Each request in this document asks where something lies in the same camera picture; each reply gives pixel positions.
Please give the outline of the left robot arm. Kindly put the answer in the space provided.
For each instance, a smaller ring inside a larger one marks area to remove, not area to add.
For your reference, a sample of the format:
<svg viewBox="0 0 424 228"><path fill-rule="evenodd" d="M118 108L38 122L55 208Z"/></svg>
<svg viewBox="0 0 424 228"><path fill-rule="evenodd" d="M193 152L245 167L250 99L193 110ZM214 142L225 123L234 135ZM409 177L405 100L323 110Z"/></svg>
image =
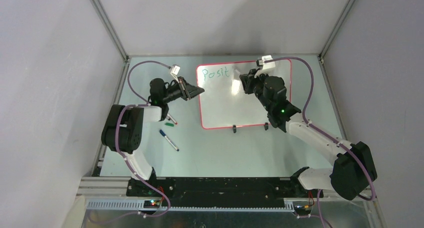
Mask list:
<svg viewBox="0 0 424 228"><path fill-rule="evenodd" d="M169 83L161 78L151 80L149 92L145 105L112 105L101 133L101 143L123 157L133 178L141 180L138 188L146 196L156 194L158 182L151 178L154 168L147 159L135 156L142 142L143 125L166 120L170 102L188 101L205 90L177 77Z"/></svg>

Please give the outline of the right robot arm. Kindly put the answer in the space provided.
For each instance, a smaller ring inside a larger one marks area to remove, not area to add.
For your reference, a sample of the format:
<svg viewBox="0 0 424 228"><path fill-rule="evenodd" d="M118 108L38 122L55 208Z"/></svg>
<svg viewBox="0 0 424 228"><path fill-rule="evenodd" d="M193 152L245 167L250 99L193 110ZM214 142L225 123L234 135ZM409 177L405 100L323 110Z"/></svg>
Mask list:
<svg viewBox="0 0 424 228"><path fill-rule="evenodd" d="M305 114L288 101L283 78L259 74L251 69L239 76L246 94L254 94L265 108L268 122L316 149L331 165L331 168L314 169L304 167L292 178L291 191L303 197L312 189L333 190L346 200L359 197L367 187L371 198L376 193L373 182L378 174L371 150L363 142L356 144L333 137L323 128L313 124Z"/></svg>

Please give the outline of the pink framed whiteboard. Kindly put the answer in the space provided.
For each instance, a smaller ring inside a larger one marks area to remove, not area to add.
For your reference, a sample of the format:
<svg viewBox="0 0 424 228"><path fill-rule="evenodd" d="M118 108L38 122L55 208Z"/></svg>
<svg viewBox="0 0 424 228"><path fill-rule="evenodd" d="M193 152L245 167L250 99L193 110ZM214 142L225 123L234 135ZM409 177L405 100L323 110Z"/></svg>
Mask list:
<svg viewBox="0 0 424 228"><path fill-rule="evenodd" d="M200 123L206 130L270 125L265 108L254 94L245 94L234 68L246 74L256 62L202 64L196 69L197 86L205 90L198 98Z"/></svg>

